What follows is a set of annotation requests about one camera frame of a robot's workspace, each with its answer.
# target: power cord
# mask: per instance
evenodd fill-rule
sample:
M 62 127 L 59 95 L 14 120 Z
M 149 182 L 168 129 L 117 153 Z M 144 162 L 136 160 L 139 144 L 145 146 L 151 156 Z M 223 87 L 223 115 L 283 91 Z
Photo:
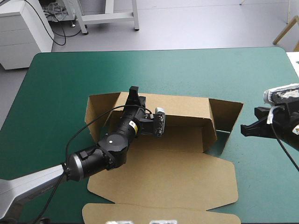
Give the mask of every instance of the power cord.
M 45 26 L 43 20 L 41 19 L 40 15 L 38 14 L 37 10 L 33 7 L 33 5 L 32 5 L 30 2 L 28 2 L 27 0 L 24 0 L 24 1 L 27 2 L 27 3 L 31 6 L 31 8 L 35 11 L 35 13 L 37 14 L 38 18 L 39 18 L 40 21 L 42 22 L 43 27 L 45 28 L 47 34 L 48 34 L 49 37 L 51 38 L 51 40 L 52 40 L 55 44 L 57 44 L 57 45 L 59 45 L 59 46 L 64 46 L 64 45 L 66 44 L 66 37 L 64 37 L 64 43 L 63 43 L 63 44 L 57 43 L 57 42 L 51 37 L 51 35 L 49 34 L 49 32 L 48 32 L 48 30 L 47 30 L 47 28 L 46 28 L 46 26 Z
M 51 40 L 52 40 L 55 44 L 57 44 L 57 45 L 59 45 L 59 46 L 64 46 L 64 45 L 66 44 L 66 38 L 67 38 L 67 37 L 76 36 L 76 35 L 78 35 L 78 34 L 80 33 L 81 30 L 79 30 L 77 33 L 75 33 L 75 34 L 73 34 L 73 35 L 65 35 L 64 28 L 63 28 L 62 24 L 60 23 L 59 20 L 57 20 L 57 22 L 59 22 L 59 25 L 60 25 L 60 27 L 61 27 L 61 29 L 62 29 L 63 35 L 58 34 L 58 33 L 56 33 L 56 32 L 53 32 L 53 33 L 56 34 L 56 35 L 58 35 L 58 36 L 62 36 L 62 37 L 64 37 L 64 43 L 60 44 L 60 43 L 56 42 L 56 41 L 52 38 L 52 36 L 50 35 L 50 33 L 48 32 L 48 30 L 47 30 L 47 28 L 46 28 L 46 26 L 45 26 L 43 20 L 41 19 L 40 15 L 38 14 L 37 10 L 33 7 L 33 5 L 32 5 L 30 2 L 28 2 L 27 0 L 24 0 L 24 1 L 25 1 L 26 3 L 28 3 L 28 4 L 32 7 L 32 9 L 35 11 L 35 13 L 37 14 L 39 20 L 42 22 L 43 27 L 44 27 L 44 29 L 46 30 L 47 34 L 49 35 L 49 37 L 51 38 Z M 50 12 L 46 12 L 46 13 L 48 13 L 47 16 L 55 16 L 54 14 L 52 14 L 52 13 L 50 13 Z
M 44 11 L 44 13 L 48 13 L 48 15 L 46 15 L 46 17 L 49 17 L 49 16 L 54 16 L 54 14 L 52 14 L 52 13 L 50 13 L 50 12 L 47 12 L 47 11 Z M 79 30 L 77 33 L 75 33 L 75 34 L 72 34 L 72 35 L 61 35 L 61 34 L 58 34 L 58 33 L 56 33 L 55 31 L 52 31 L 54 34 L 56 34 L 56 35 L 58 35 L 58 36 L 62 36 L 62 37 L 72 37 L 72 36 L 76 36 L 76 35 L 78 35 L 80 32 L 81 32 L 81 30 Z
M 292 158 L 292 156 L 289 154 L 289 152 L 286 150 L 286 148 L 284 147 L 284 145 L 282 144 L 281 140 L 279 139 L 279 137 L 277 136 L 276 134 L 276 131 L 274 129 L 274 126 L 273 124 L 271 123 L 271 128 L 272 128 L 272 131 L 275 135 L 275 138 L 276 140 L 278 141 L 278 143 L 280 144 L 281 148 L 283 149 L 283 151 L 285 152 L 285 154 L 289 157 L 289 159 L 291 160 L 292 164 L 295 166 L 295 168 L 298 170 L 299 172 L 299 167 L 297 165 L 297 163 L 295 162 L 295 160 Z
M 89 122 L 88 124 L 86 124 L 85 126 L 83 126 L 79 131 L 77 131 L 71 138 L 70 140 L 68 141 L 67 145 L 66 145 L 66 148 L 65 148 L 65 166 L 67 167 L 67 164 L 68 164 L 68 157 L 69 157 L 69 147 L 70 147 L 70 144 L 71 142 L 74 140 L 74 138 L 76 138 L 84 129 L 86 129 L 88 126 L 90 126 L 92 123 L 94 123 L 95 121 L 97 121 L 98 119 L 100 119 L 101 117 L 103 117 L 104 115 L 110 113 L 111 111 L 115 110 L 115 109 L 118 109 L 118 108 L 122 108 L 122 107 L 139 107 L 139 108 L 142 108 L 146 111 L 148 111 L 150 114 L 152 114 L 152 112 L 147 109 L 147 108 L 144 108 L 142 106 L 138 106 L 138 105 L 121 105 L 121 106 L 116 106 L 114 108 L 112 108 L 111 110 L 108 110 L 104 113 L 102 113 L 101 115 L 99 115 L 98 117 L 96 117 L 95 119 L 93 119 L 91 122 Z M 61 176 L 59 177 L 58 181 L 56 182 L 53 190 L 52 190 L 52 193 L 51 195 L 49 196 L 43 210 L 40 212 L 40 214 L 32 221 L 32 222 L 29 222 L 28 224 L 36 224 L 36 222 L 43 216 L 43 214 L 45 213 L 45 211 L 47 210 L 63 176 L 65 175 L 65 172 L 63 174 L 61 174 Z

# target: white cabinet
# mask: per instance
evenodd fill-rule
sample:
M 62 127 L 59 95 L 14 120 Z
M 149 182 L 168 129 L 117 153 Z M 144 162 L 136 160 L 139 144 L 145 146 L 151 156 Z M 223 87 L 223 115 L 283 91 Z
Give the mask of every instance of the white cabinet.
M 54 38 L 38 0 L 28 1 Z M 11 0 L 0 7 L 0 63 L 5 69 L 29 67 L 34 55 L 51 52 L 52 44 L 42 22 L 28 3 Z

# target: metal frame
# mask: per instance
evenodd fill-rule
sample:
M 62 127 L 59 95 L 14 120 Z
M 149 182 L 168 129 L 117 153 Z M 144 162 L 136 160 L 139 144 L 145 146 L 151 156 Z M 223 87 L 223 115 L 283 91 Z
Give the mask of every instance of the metal frame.
M 57 165 L 14 180 L 0 179 L 0 223 L 17 223 L 23 204 L 52 189 L 64 173 Z
M 245 0 L 242 0 L 240 3 L 240 6 L 245 2 Z M 286 24 L 289 23 L 290 21 L 290 15 L 291 15 L 291 0 L 288 1 L 288 15 L 287 15 L 287 19 L 286 19 Z
M 100 23 L 120 22 L 120 21 L 134 21 L 135 30 L 136 31 L 139 30 L 136 0 L 132 0 L 133 11 L 125 12 L 125 13 L 114 13 L 114 0 L 106 0 L 105 13 L 94 14 L 94 15 L 84 15 L 79 0 L 72 0 L 72 2 L 73 2 L 73 7 L 75 9 L 75 14 L 78 18 L 78 22 L 83 34 L 88 34 L 87 32 L 88 24 L 100 24 Z

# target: open cardboard box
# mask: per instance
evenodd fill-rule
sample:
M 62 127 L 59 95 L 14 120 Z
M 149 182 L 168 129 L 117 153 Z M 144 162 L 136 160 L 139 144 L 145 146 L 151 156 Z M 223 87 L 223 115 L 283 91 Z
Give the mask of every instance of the open cardboard box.
M 127 163 L 118 169 L 93 175 L 88 190 L 115 204 L 87 204 L 86 224 L 131 220 L 149 224 L 151 220 L 177 220 L 179 224 L 238 224 L 232 214 L 207 210 L 237 201 L 233 163 L 203 152 L 217 140 L 216 129 L 230 132 L 242 103 L 224 100 L 140 93 L 146 107 L 162 107 L 167 114 L 161 138 L 140 135 L 130 146 Z M 92 95 L 85 121 L 119 105 L 127 92 Z M 89 129 L 95 142 L 104 125 L 117 124 L 122 109 L 113 111 Z

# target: cabinet drawer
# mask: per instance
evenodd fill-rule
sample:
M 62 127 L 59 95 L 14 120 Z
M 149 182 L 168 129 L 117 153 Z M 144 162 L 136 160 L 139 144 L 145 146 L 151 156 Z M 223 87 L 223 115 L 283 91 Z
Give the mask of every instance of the cabinet drawer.
M 35 40 L 29 29 L 0 32 L 0 46 L 34 42 Z
M 0 32 L 19 29 L 28 29 L 28 26 L 21 15 L 0 17 Z
M 0 64 L 5 69 L 27 68 L 40 52 L 36 43 L 0 46 Z

